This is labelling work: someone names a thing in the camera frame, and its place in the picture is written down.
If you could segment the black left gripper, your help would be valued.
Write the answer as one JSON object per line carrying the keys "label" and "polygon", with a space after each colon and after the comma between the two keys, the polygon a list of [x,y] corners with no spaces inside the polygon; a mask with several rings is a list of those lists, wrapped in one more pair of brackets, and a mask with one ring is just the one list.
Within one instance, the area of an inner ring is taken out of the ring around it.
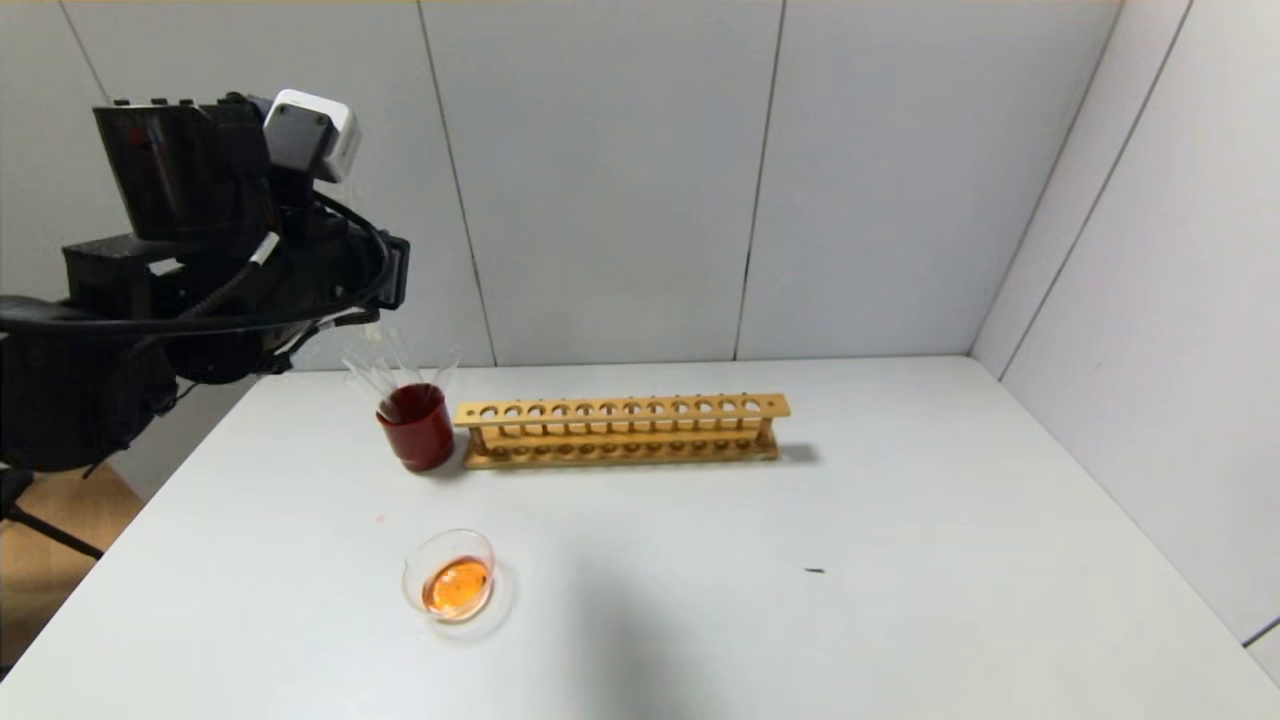
{"label": "black left gripper", "polygon": [[323,306],[396,310],[404,302],[410,243],[351,220],[323,222]]}

